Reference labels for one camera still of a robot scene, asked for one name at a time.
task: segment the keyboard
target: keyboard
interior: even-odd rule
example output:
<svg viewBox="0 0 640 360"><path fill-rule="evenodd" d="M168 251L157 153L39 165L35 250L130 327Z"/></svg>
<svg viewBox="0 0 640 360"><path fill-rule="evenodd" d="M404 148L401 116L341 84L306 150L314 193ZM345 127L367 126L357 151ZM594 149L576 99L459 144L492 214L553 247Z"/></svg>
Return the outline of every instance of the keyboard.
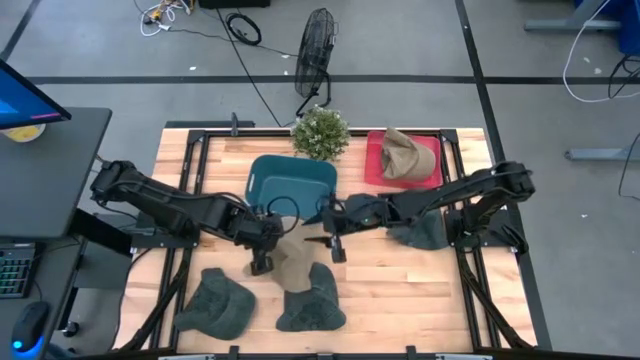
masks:
<svg viewBox="0 0 640 360"><path fill-rule="evenodd" d="M37 246L0 243L0 299L29 296L38 263Z"/></svg>

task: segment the monitor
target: monitor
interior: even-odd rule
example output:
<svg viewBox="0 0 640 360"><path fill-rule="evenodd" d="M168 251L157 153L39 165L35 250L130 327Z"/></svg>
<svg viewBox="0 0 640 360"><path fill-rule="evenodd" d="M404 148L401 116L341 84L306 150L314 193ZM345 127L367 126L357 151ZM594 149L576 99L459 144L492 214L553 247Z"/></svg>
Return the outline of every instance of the monitor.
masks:
<svg viewBox="0 0 640 360"><path fill-rule="evenodd" d="M71 114L0 60L0 130L71 119Z"/></svg>

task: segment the gray floor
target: gray floor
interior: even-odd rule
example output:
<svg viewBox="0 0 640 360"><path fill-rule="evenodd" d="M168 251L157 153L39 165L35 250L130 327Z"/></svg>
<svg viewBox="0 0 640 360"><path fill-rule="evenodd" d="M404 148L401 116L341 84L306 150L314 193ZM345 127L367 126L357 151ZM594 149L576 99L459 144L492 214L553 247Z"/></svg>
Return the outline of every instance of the gray floor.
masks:
<svg viewBox="0 0 640 360"><path fill-rule="evenodd" d="M20 21L25 2L5 6L0 43ZM154 3L139 2L145 8ZM522 25L527 18L564 16L571 11L570 1L465 4L486 76L560 76L573 36L526 33ZM260 25L266 46L295 53L306 17L320 6L340 23L329 67L333 74L472 75L451 0L273 0L270 8L244 13ZM198 12L178 14L174 26L224 33L219 23ZM253 74L294 72L292 59L261 49L240 51ZM620 56L613 35L585 34L569 74L606 76ZM9 63L27 76L243 74L229 44L220 40L184 33L143 38L130 1L116 6L107 0L42 0ZM41 88L66 106L113 109L101 154L132 160L146 173L152 171L166 121L226 120L235 111L241 119L273 125L250 84ZM293 84L259 88L281 122L293 119L301 100ZM472 84L338 83L333 90L331 107L353 126L484 126ZM606 96L604 85L576 86L575 91ZM554 349L640 356L635 341L640 285L634 278L640 270L640 203L617 196L622 164L570 163L563 157L570 147L630 143L640 131L640 104L633 99L582 104L556 85L490 85L489 95L507 157L534 171L538 191L521 209ZM630 168L628 191L634 191L639 174L640 169ZM82 206L96 210L86 198ZM68 344L80 351L91 348L87 344L104 349L115 324L89 314L113 317L118 293L82 296L74 316L91 330Z"/></svg>

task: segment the computer mouse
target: computer mouse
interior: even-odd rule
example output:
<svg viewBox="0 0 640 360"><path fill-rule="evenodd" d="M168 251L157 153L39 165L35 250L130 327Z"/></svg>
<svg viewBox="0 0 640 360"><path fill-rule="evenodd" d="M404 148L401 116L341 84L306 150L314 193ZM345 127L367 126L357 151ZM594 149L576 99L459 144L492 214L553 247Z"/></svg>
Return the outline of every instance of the computer mouse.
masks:
<svg viewBox="0 0 640 360"><path fill-rule="evenodd" d="M31 303L22 310L13 325L11 347L17 352L27 352L37 343L49 314L49 304L44 301Z"/></svg>

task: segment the fan stand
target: fan stand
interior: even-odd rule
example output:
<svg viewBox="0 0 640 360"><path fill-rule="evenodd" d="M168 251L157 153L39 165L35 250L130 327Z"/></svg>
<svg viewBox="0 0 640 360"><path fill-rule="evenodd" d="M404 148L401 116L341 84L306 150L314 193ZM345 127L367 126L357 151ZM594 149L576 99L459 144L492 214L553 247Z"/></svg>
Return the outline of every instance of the fan stand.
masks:
<svg viewBox="0 0 640 360"><path fill-rule="evenodd" d="M320 107L325 107L327 105L329 105L329 103L331 102L331 75L329 75L328 72L323 71L324 73L324 77L325 79L327 79L327 101L324 102L324 104L320 104L318 106ZM302 103L302 105L300 105L300 107L298 108L298 110L296 110L296 116L301 118L303 113L302 113L302 108L304 108L307 103L309 103L309 100L311 100L313 97L318 96L318 92L314 92L313 94L307 96L307 99Z"/></svg>

